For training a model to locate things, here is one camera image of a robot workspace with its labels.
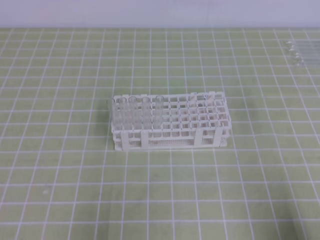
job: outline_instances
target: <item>rack leg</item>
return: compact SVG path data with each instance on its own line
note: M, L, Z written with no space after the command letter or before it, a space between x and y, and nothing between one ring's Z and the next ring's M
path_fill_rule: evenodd
M121 132L122 150L127 151L129 149L129 135L128 132Z
M148 131L141 131L141 147L147 149L149 146L149 133Z
M202 142L202 135L204 134L204 131L201 128L197 128L195 130L195 136L194 136L194 146L199 147Z
M213 137L213 147L214 148L220 147L223 131L224 131L224 129L222 127L217 127L215 129L215 134Z

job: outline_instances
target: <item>white wall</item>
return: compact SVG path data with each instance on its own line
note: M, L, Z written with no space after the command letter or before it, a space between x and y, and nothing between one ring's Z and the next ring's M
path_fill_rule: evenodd
M320 0L4 0L2 27L320 27Z

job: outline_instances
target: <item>table surface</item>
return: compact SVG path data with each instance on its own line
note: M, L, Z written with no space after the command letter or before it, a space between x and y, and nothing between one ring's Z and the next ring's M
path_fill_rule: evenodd
M0 240L316 240L320 29L0 29ZM114 152L106 99L224 91L228 146Z

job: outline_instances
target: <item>test tube rack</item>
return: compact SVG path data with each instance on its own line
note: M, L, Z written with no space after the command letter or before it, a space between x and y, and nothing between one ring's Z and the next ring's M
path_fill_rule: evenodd
M232 121L223 92L163 95L160 127L155 127L153 122L157 95L134 95L137 99L135 113L129 106L130 97L132 95L114 96L112 107L109 105L113 111L111 130L116 151L227 146ZM150 129L145 129L143 124L144 97L150 99ZM127 110L115 106L118 99L123 98ZM140 127L135 127L134 115L138 116Z

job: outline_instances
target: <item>glass test tube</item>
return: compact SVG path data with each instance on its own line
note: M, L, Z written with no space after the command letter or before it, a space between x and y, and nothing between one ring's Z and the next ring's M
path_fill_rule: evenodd
M135 96L129 98L129 107L131 112L131 122L133 123L133 129L141 129L141 119L138 109L138 100Z
M131 124L130 124L130 118L128 116L128 104L127 99L125 97L121 97L117 99L119 110L120 110L120 118L119 123L123 126L123 129L130 130Z
M165 98L163 96L155 97L155 110L153 112L153 128L161 129L162 118L163 118L163 108L164 108Z
M141 110L143 129L151 129L151 106L149 97L144 96L141 99Z
M109 98L107 100L109 118L112 120L112 124L115 130L121 130L121 125L119 124L119 112L118 112L118 104L113 98Z

